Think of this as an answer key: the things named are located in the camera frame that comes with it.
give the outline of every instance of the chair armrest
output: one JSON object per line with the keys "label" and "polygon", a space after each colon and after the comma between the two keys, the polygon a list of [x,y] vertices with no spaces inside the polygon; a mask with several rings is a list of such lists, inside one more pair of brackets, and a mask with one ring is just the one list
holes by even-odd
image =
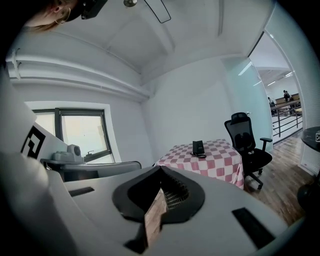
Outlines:
{"label": "chair armrest", "polygon": [[266,151],[267,142],[272,142],[272,138],[260,138],[260,141],[263,141],[262,151]]}
{"label": "chair armrest", "polygon": [[260,138],[260,141],[263,141],[263,142],[272,142],[272,138]]}

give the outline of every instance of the window frame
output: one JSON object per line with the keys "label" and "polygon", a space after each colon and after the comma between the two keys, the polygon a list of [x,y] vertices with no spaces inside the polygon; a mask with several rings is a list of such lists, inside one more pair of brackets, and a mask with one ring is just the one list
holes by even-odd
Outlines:
{"label": "window frame", "polygon": [[55,129],[55,136],[64,141],[63,131],[62,131],[62,117],[63,116],[70,116],[70,117],[100,117],[102,123],[102,130],[105,140],[105,145],[107,150],[86,155],[84,157],[84,161],[86,163],[108,156],[112,154],[112,149],[110,147],[110,141],[108,137],[108,131],[106,126],[106,117],[105,111],[103,109],[86,109],[86,108],[58,108],[55,109],[35,109],[33,110],[35,114],[42,114],[42,113],[54,113],[54,129]]}

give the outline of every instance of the chair headrest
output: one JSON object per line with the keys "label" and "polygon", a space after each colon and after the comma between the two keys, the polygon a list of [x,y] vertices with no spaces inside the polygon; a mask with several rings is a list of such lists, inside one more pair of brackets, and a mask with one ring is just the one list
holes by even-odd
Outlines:
{"label": "chair headrest", "polygon": [[246,122],[250,120],[250,117],[247,116],[244,112],[235,113],[231,116],[231,125],[235,125],[238,123]]}

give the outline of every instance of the black slot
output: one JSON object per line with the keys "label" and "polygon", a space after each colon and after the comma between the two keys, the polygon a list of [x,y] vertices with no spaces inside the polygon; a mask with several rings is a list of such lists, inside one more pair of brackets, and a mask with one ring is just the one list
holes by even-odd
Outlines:
{"label": "black slot", "polygon": [[80,196],[89,192],[95,191],[92,187],[84,187],[84,188],[79,188],[79,189],[75,189],[75,190],[71,190],[69,191],[70,196],[76,197],[76,196]]}
{"label": "black slot", "polygon": [[275,239],[246,208],[233,210],[232,213],[258,249]]}

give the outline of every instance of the metal railing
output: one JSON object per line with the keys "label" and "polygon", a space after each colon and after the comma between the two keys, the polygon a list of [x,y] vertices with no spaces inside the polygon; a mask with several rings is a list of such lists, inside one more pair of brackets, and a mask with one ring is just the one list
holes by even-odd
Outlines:
{"label": "metal railing", "polygon": [[[302,123],[302,120],[298,121],[300,118],[302,118],[302,111],[296,111],[296,110],[300,109],[300,108],[301,108],[301,106],[300,106],[299,99],[289,101],[284,104],[281,104],[278,106],[273,106],[270,108],[272,116],[277,117],[277,119],[278,119],[277,121],[272,123],[272,125],[278,123],[278,127],[272,128],[276,132],[278,130],[278,132],[276,134],[274,134],[273,136],[279,135],[279,137],[281,137],[281,133],[284,133],[285,131],[288,131],[289,129],[291,129],[295,126],[298,128],[298,125]],[[294,120],[291,120],[287,123],[280,125],[281,121],[286,120],[286,119],[293,117],[293,116],[295,116]],[[292,122],[296,122],[296,123],[293,126],[286,128],[285,130],[281,130],[281,127],[284,127]]]}

